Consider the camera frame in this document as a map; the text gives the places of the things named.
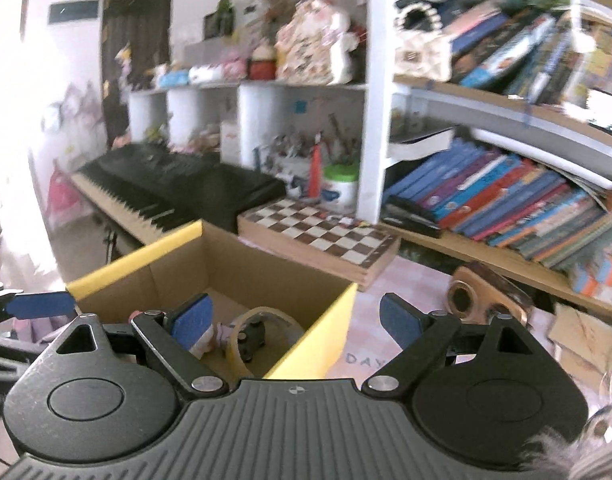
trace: roll of tape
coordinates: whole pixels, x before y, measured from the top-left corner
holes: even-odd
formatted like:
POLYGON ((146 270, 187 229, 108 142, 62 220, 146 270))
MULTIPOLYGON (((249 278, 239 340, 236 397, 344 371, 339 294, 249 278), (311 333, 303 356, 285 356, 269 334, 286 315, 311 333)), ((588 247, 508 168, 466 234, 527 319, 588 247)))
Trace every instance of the roll of tape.
POLYGON ((232 372, 238 378, 253 378, 255 375, 246 367, 241 355, 239 354, 239 345, 237 343, 237 335, 246 325, 253 321, 269 322, 278 326, 285 333, 290 346, 293 346, 301 336, 304 335, 304 329, 292 317, 283 313, 276 308, 268 308, 259 306, 249 310, 235 319, 233 330, 228 337, 228 345, 226 346, 226 361, 232 372))

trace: white square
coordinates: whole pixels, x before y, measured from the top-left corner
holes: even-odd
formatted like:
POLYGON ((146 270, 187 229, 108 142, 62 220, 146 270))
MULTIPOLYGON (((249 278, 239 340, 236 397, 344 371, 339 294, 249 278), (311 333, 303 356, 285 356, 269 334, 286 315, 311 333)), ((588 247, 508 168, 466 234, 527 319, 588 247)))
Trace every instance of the white square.
POLYGON ((316 216, 309 216, 308 218, 304 219, 304 224, 308 225, 317 225, 321 224, 321 222, 323 222, 323 220, 321 218, 317 218, 316 216))
POLYGON ((372 247, 374 249, 375 247, 379 247, 381 245, 381 241, 377 240, 377 238, 367 236, 361 241, 361 244, 368 245, 368 247, 372 247))
POLYGON ((286 235, 288 238, 297 238, 303 231, 299 229, 295 229, 294 227, 288 227, 288 229, 284 229, 281 234, 286 235))
POLYGON ((337 236, 346 236, 350 231, 348 229, 344 229, 339 225, 336 225, 335 227, 330 229, 330 232, 337 236))
POLYGON ((319 238, 320 236, 323 236, 326 234, 326 230, 322 229, 321 227, 311 227, 310 229, 308 229, 308 231, 306 231, 309 235, 313 235, 316 236, 317 238, 319 238))
POLYGON ((304 209, 301 210, 302 213, 304 213, 304 215, 314 215, 315 213, 319 213, 319 211, 317 209, 315 209, 314 207, 305 207, 304 209))
POLYGON ((352 249, 357 245, 357 242, 355 242, 355 240, 351 240, 350 238, 339 238, 339 240, 335 242, 335 245, 343 247, 344 249, 352 249))
POLYGON ((279 223, 287 225, 288 227, 292 227, 295 224, 298 224, 299 220, 293 218, 292 216, 286 216, 286 218, 282 218, 281 220, 279 220, 279 223))
POLYGON ((342 255, 342 260, 349 261, 352 264, 359 265, 366 259, 364 254, 358 253, 357 251, 348 251, 342 255))
POLYGON ((273 220, 272 218, 262 218, 259 222, 257 222, 259 225, 262 225, 264 227, 270 227, 271 225, 275 225, 277 223, 276 220, 273 220))
POLYGON ((368 236, 374 230, 375 229, 372 229, 370 227, 356 227, 355 229, 353 229, 353 231, 355 231, 358 235, 361 236, 368 236))
POLYGON ((315 240, 314 242, 310 243, 311 247, 314 247, 314 248, 319 249, 321 251, 325 251, 331 245, 332 245, 331 242, 329 242, 328 240, 324 240, 323 238, 317 238, 317 240, 315 240))
POLYGON ((264 207, 263 209, 260 209, 259 211, 257 211, 257 214, 259 216, 266 217, 266 216, 274 215, 275 212, 272 209, 268 209, 268 208, 264 207))

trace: white shelf post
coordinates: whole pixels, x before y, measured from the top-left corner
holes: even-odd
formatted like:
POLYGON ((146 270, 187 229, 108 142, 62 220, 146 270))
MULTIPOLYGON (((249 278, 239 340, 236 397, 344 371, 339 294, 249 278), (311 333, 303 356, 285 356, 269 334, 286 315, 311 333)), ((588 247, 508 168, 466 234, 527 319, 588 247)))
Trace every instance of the white shelf post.
POLYGON ((368 88, 363 112, 357 216, 369 222, 379 219, 384 171, 388 166, 395 66, 393 19, 393 0, 368 0, 368 88))

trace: yellow box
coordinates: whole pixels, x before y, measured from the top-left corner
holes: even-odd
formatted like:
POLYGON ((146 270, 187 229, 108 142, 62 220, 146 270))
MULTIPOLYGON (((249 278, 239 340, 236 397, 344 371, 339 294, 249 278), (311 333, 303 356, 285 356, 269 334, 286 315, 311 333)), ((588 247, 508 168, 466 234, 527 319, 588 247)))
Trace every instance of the yellow box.
MULTIPOLYGON (((199 221, 67 288, 82 312, 98 314, 107 323, 127 322, 135 310, 168 312, 201 292, 211 295, 215 322, 230 322, 258 306, 277 308, 306 333, 264 377, 322 379, 343 351, 357 285, 249 247, 199 221)), ((202 362, 207 359, 233 383, 215 353, 202 362)))

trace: silver screw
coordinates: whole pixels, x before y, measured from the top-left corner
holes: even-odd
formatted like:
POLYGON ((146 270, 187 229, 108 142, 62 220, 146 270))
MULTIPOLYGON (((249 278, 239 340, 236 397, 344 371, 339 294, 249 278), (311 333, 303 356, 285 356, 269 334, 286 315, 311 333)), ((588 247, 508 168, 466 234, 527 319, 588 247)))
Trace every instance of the silver screw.
POLYGON ((198 392, 210 393, 216 392, 224 385, 224 381, 212 375, 197 377, 191 386, 198 392))
POLYGON ((375 375, 368 379, 368 387, 378 392, 391 392, 399 386, 399 381, 389 375, 375 375))

